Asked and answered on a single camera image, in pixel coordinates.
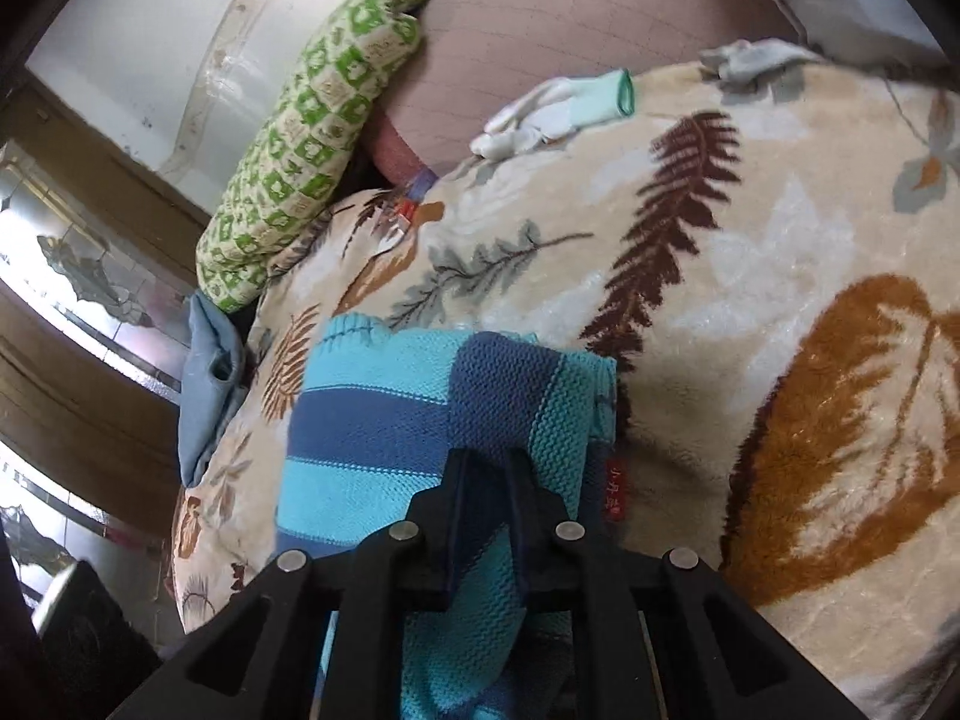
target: blue striped fabric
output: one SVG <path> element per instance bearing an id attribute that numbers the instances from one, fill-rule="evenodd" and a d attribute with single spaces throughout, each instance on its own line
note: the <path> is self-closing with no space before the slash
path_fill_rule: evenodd
<path id="1" fill-rule="evenodd" d="M 335 317 L 310 354 L 291 419 L 277 549 L 317 557 L 352 549 L 440 482 L 453 447 L 495 463 L 523 447 L 539 483 L 563 495 L 571 515 L 589 504 L 581 519 L 596 518 L 593 487 L 613 442 L 614 372 L 611 360 L 534 338 L 392 333 L 361 314 Z M 467 489 L 452 607 L 407 621 L 404 720 L 536 720 L 568 675 L 568 620 L 527 619 L 512 579 L 506 496 L 490 477 Z M 525 652 L 549 656 L 511 658 L 517 637 Z"/>

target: white wall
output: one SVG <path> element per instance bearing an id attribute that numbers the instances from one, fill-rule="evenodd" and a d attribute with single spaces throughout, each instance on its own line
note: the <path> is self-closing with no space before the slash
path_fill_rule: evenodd
<path id="1" fill-rule="evenodd" d="M 71 0 L 28 67 L 212 212 L 296 55 L 340 1 Z M 197 132 L 181 128 L 188 104 Z"/>

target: metal screw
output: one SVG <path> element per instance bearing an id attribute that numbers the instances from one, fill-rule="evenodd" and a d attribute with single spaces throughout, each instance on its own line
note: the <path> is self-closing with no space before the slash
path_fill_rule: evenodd
<path id="1" fill-rule="evenodd" d="M 670 550 L 670 562 L 677 568 L 683 568 L 683 570 L 689 571 L 691 568 L 697 567 L 700 558 L 697 557 L 697 553 L 689 547 L 677 547 L 676 549 Z"/>
<path id="2" fill-rule="evenodd" d="M 299 549 L 288 549 L 277 558 L 277 568 L 287 574 L 299 571 L 306 565 L 306 553 Z"/>
<path id="3" fill-rule="evenodd" d="M 419 527 L 416 526 L 416 522 L 411 522 L 409 519 L 401 519 L 400 522 L 395 522 L 390 526 L 390 538 L 394 541 L 408 541 L 410 538 L 414 538 L 417 533 L 419 533 Z"/>
<path id="4" fill-rule="evenodd" d="M 566 522 L 560 522 L 554 533 L 557 534 L 557 538 L 563 538 L 564 541 L 579 541 L 587 531 L 584 531 L 584 526 L 579 522 L 568 519 Z"/>

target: green checkered pillow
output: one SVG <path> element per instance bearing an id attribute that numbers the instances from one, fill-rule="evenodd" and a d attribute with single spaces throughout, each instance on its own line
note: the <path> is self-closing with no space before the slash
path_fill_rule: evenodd
<path id="1" fill-rule="evenodd" d="M 200 288 L 226 312 L 256 299 L 267 260 L 326 204 L 373 100 L 416 50 L 427 0 L 345 0 L 296 62 L 197 244 Z"/>

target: floral blanket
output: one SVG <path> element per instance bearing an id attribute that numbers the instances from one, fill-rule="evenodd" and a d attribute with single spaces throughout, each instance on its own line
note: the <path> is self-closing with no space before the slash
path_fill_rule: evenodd
<path id="1" fill-rule="evenodd" d="M 270 557 L 307 352 L 359 309 L 615 358 L 624 544 L 692 547 L 871 717 L 919 714 L 960 619 L 958 100 L 828 66 L 635 88 L 632 119 L 465 163 L 393 250 L 385 196 L 333 209 L 174 523 L 188 630 Z"/>

